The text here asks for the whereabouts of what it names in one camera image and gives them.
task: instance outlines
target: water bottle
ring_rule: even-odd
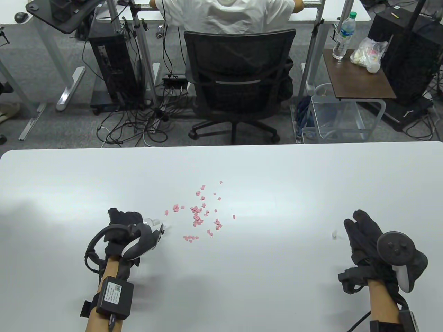
[[[342,27],[337,36],[332,56],[338,60],[343,59],[348,50],[352,35],[355,32],[355,17],[356,12],[351,12],[349,17],[342,23]]]

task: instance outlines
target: gray carpet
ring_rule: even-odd
[[[352,40],[351,48],[357,47],[359,42],[367,35],[371,22],[358,23],[357,32]],[[147,32],[147,39],[150,45],[151,57],[154,61],[163,63],[161,41],[155,38],[156,26],[150,25]],[[312,26],[308,24],[296,25],[297,35],[291,48],[290,56],[294,60],[294,68],[291,76],[294,80],[294,91],[298,93],[301,71],[299,64],[305,62],[309,41],[311,38]],[[49,107],[40,117],[32,132],[25,142],[18,141],[21,131],[26,126],[31,114],[22,106],[18,117],[8,120],[0,125],[0,133],[8,138],[5,145],[0,146],[0,155],[8,150],[16,149],[51,149],[51,148],[88,148],[100,147],[101,142],[96,137],[96,128],[100,125],[106,114],[95,116],[89,108],[89,102],[94,83],[94,74],[87,69],[76,93],[72,97],[68,108],[61,113],[55,111],[57,102],[64,87],[63,82],[56,72],[55,66],[51,62],[43,43],[39,39],[32,22],[22,26],[6,27],[5,33],[11,41],[10,45],[1,48],[0,56],[5,65],[9,68],[11,74],[17,79],[26,94],[33,100],[50,103]],[[55,32],[55,39],[65,56],[71,70],[82,66],[83,42],[74,38]],[[334,42],[328,38],[327,48],[332,48]],[[175,73],[184,72],[184,64],[180,54],[178,33],[175,28],[170,30],[167,37],[167,51],[174,64]],[[97,68],[97,63],[93,56],[89,44],[85,50],[85,60]],[[317,70],[316,84],[327,83],[329,78],[323,60]],[[19,102],[16,94],[4,94],[1,96],[1,102]],[[436,107],[438,113],[443,115],[443,107],[438,104]],[[373,115],[362,110],[362,117],[365,121],[373,120]],[[112,127],[112,123],[118,122],[118,117],[111,119],[106,125]],[[229,144],[229,135],[203,137],[198,141],[188,138],[187,133],[193,124],[198,120],[175,120],[167,131],[168,140],[162,144],[148,142],[151,145],[158,146],[187,146],[187,145],[224,145]],[[281,113],[264,121],[275,127],[281,136],[281,144],[292,144],[295,142],[291,117],[288,105],[282,107]],[[443,125],[438,123],[437,128],[442,131]],[[212,130],[229,129],[227,125],[220,125],[219,128],[210,128]],[[413,130],[413,135],[425,135],[427,128],[420,124]],[[106,136],[106,131],[100,132],[102,137]],[[132,135],[131,129],[125,133],[125,137]],[[268,143],[268,135],[260,130],[256,130],[248,125],[238,127],[238,144],[265,144]],[[411,138],[403,133],[394,131],[390,126],[381,122],[374,132],[371,141],[409,141]],[[127,142],[124,146],[133,147],[136,140]]]

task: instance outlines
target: label sticker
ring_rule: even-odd
[[[121,286],[114,284],[113,282],[109,282],[108,287],[106,287],[104,300],[117,305],[120,300],[120,293]]]

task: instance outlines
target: white desk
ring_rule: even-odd
[[[26,4],[28,3],[27,0],[0,0],[0,25],[17,25],[17,22],[14,20],[14,16],[18,12],[26,12]],[[81,66],[76,68],[73,74],[71,74],[68,65],[66,64],[66,61],[60,52],[59,48],[57,47],[57,44],[55,43],[53,37],[52,37],[52,31],[53,29],[49,26],[46,26],[43,22],[33,19],[33,16],[31,14],[28,14],[29,17],[26,20],[26,22],[22,24],[29,24],[30,21],[34,24],[36,30],[38,31],[43,44],[45,45],[49,56],[51,57],[52,61],[54,62],[54,65],[57,68],[58,73],[60,74],[63,83],[66,85],[60,99],[57,102],[56,109],[58,111],[63,111],[66,109],[71,97],[75,93],[75,90],[77,89],[77,86],[82,79],[84,73],[85,73],[85,67]],[[25,127],[23,133],[20,135],[20,140],[25,140],[39,117],[41,116],[42,112],[46,108],[46,103],[38,104],[35,102],[32,102],[28,99],[28,97],[25,95],[23,90],[20,88],[20,86],[17,84],[15,79],[10,75],[8,69],[4,66],[3,63],[0,62],[0,71],[5,76],[5,78],[8,80],[9,84],[14,88],[14,91],[19,95],[22,102],[25,104],[25,106],[35,112],[35,117],[29,120],[28,125]]]
[[[322,57],[322,51],[325,47],[326,38],[328,37],[330,24],[338,23],[340,16],[342,14],[343,6],[345,5],[345,0],[325,0],[325,8],[323,10],[323,18],[325,20],[324,24],[321,24],[319,27],[319,33],[317,35],[317,41],[315,43],[314,52],[312,54],[311,66],[306,82],[306,89],[308,94],[312,94],[314,91],[314,79],[317,73],[317,68],[320,63],[320,59]],[[149,0],[136,0],[137,4],[149,4]],[[117,12],[120,13],[124,9],[124,6],[117,5]],[[358,22],[367,22],[370,21],[371,18],[368,15],[367,11],[361,4],[360,0],[355,0],[352,6],[352,11],[357,13],[356,21]],[[317,15],[316,8],[306,8],[302,10],[298,14],[292,14],[289,18],[289,22],[291,23],[314,23],[315,17]],[[120,17],[125,17],[128,21],[132,21],[132,15],[129,8],[123,10]],[[159,11],[151,11],[151,12],[140,12],[138,14],[140,19],[144,19],[148,22],[162,22],[163,17]],[[100,15],[97,16],[97,19],[104,18],[104,20],[110,21],[109,12],[106,10]],[[301,64],[302,71],[304,70],[305,64]]]
[[[368,291],[347,295],[337,278],[352,266],[342,223],[357,208],[383,231],[408,234],[429,258],[405,297],[421,331],[439,331],[442,165],[436,142],[8,152],[0,160],[3,330],[84,331],[78,316],[97,275],[83,256],[117,207],[167,227],[132,270],[123,331],[346,331],[369,310]],[[203,184],[211,212],[194,228],[189,207],[200,206]],[[174,204],[186,209],[174,213]],[[366,321],[357,331],[368,330]]]

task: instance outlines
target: computer tower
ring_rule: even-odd
[[[104,111],[107,106],[140,103],[145,83],[136,40],[129,40],[125,30],[116,33],[109,21],[99,21],[94,16],[89,42],[100,69],[98,74],[103,78],[96,78],[91,107]]]
[[[405,37],[411,16],[403,8],[387,8],[376,14],[368,34],[376,42],[389,42],[381,67],[397,96],[396,102],[403,106],[423,95],[443,58],[443,26],[420,15],[412,33]]]

